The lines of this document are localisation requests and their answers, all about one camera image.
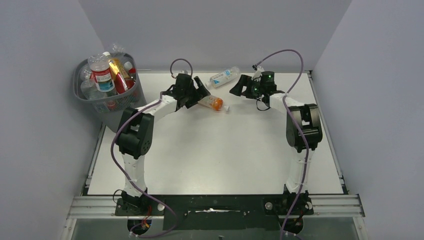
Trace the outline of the clear bottle white blue label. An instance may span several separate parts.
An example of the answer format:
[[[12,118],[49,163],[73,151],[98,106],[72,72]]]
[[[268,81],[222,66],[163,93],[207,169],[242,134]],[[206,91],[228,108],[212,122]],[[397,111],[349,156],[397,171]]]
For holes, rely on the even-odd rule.
[[[220,73],[217,73],[209,78],[209,80],[204,84],[206,88],[220,88],[223,85],[230,83],[238,79],[241,75],[241,71],[237,66],[233,66],[226,70],[223,70]]]

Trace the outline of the orange tinted bottle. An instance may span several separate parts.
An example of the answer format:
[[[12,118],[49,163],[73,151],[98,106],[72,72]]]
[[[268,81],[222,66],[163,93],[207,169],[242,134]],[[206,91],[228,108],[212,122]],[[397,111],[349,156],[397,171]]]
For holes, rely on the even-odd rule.
[[[225,104],[222,98],[214,96],[214,95],[208,95],[201,100],[198,101],[198,104],[208,107],[212,109],[215,112],[228,112],[230,110],[230,106]]]

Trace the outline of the brown tea bottle red base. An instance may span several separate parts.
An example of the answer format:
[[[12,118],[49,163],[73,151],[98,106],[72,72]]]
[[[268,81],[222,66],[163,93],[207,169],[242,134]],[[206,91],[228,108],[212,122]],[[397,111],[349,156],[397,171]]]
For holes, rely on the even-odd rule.
[[[120,59],[112,57],[111,53],[108,51],[102,54],[107,58],[117,93],[123,94],[130,90],[135,85],[135,81],[128,75]]]

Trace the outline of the clear unlabelled bottle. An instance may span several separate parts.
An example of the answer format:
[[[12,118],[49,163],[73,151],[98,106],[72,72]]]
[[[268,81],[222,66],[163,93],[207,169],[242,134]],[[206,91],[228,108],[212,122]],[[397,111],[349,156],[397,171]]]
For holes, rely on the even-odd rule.
[[[112,43],[109,52],[113,57],[122,58],[126,54],[126,49],[119,43]]]

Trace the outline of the clear bottle red teal label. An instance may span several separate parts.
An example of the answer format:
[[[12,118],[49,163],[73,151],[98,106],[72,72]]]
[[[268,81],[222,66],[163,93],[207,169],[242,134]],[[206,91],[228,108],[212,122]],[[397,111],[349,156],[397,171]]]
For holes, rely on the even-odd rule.
[[[103,54],[96,54],[90,56],[87,61],[97,89],[102,93],[106,93],[108,97],[114,96],[116,89],[108,58]]]

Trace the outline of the clear bottle blue green label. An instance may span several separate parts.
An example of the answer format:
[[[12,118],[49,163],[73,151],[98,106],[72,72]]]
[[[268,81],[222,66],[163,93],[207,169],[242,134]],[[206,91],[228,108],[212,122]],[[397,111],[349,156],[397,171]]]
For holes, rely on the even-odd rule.
[[[107,97],[105,92],[101,92],[97,89],[92,71],[88,65],[82,67],[79,77],[82,80],[80,90],[87,100],[99,100]]]

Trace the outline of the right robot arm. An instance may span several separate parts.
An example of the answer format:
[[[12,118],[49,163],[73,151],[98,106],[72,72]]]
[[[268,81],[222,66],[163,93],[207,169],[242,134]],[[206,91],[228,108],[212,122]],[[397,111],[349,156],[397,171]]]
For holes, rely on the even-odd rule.
[[[318,106],[297,101],[278,90],[273,71],[258,69],[253,76],[242,74],[229,92],[262,102],[286,115],[285,136],[294,157],[289,164],[280,209],[288,215],[313,214],[307,184],[312,156],[323,139]]]

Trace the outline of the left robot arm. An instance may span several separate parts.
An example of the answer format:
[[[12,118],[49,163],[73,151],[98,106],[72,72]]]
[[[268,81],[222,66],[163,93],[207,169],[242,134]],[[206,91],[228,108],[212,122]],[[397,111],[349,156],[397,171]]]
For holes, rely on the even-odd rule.
[[[115,147],[118,147],[123,159],[123,165],[117,164],[125,177],[122,203],[118,204],[122,210],[144,213],[154,200],[147,192],[145,156],[153,143],[155,123],[181,108],[189,109],[197,105],[209,95],[210,92],[198,76],[179,73],[175,83],[161,91],[158,99],[142,107],[128,107],[124,110],[110,147],[114,163],[118,162],[114,154]]]

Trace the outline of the grey mesh waste bin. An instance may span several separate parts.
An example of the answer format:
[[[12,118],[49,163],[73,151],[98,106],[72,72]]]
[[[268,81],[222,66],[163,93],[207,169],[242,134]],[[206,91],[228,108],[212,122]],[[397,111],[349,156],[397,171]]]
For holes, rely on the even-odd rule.
[[[72,90],[74,98],[90,106],[92,113],[115,133],[126,108],[135,109],[147,103],[140,79],[136,76],[134,86],[122,94],[89,100],[85,98],[81,90],[83,79],[80,78],[83,68],[88,66],[88,60],[85,59],[77,65],[73,72]]]

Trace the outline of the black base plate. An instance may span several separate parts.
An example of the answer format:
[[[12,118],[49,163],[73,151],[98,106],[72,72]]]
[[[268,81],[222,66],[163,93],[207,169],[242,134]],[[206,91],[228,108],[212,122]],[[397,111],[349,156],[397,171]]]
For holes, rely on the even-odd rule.
[[[127,227],[135,234],[146,233],[156,218],[162,221],[163,230],[284,229],[299,233],[304,226],[303,218],[314,214],[308,192],[155,195],[154,199],[122,193],[115,204],[115,216],[128,217]]]

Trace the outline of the aluminium frame rail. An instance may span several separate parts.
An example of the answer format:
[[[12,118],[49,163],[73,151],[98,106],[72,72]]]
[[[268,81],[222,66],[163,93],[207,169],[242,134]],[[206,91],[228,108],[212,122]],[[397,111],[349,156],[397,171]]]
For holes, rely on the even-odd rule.
[[[358,194],[312,194],[312,218],[363,218],[365,211]],[[116,215],[116,204],[111,196],[76,196],[68,219],[141,219],[142,216]]]

